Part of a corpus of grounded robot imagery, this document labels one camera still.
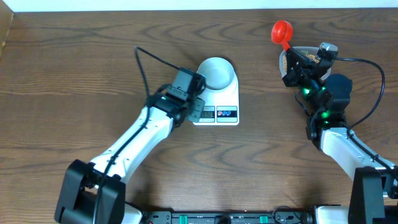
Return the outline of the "red plastic measuring scoop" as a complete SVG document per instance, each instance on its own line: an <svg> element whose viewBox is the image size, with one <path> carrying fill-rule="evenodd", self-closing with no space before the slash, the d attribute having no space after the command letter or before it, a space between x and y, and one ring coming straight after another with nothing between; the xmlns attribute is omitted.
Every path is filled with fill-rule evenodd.
<svg viewBox="0 0 398 224"><path fill-rule="evenodd" d="M293 27L291 23L285 20L277 21L271 30L271 41L274 44L281 45L285 51L290 49L289 41L293 36Z"/></svg>

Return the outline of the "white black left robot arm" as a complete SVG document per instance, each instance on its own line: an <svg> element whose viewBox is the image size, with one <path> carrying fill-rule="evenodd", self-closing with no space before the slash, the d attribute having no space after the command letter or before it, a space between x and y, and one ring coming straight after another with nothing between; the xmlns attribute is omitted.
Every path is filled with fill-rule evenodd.
<svg viewBox="0 0 398 224"><path fill-rule="evenodd" d="M54 219L58 223L140 223L143 213L126 202L133 173L173 129L197 122L205 102L203 75L180 68L172 84L148 96L134 124L89 163L73 161L65 172Z"/></svg>

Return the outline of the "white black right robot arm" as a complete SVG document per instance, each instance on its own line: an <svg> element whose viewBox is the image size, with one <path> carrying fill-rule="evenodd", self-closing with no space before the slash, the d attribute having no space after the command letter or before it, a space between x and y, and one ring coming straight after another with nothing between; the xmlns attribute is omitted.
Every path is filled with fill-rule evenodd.
<svg viewBox="0 0 398 224"><path fill-rule="evenodd" d="M314 58L302 51L303 47L282 51L282 81L302 94L299 105L307 115L308 139L353 181L347 207L316 205L302 216L302 223L397 223L397 206L384 204L386 197L397 198L397 165L363 143L347 123L353 82L330 73L337 48L321 45Z"/></svg>

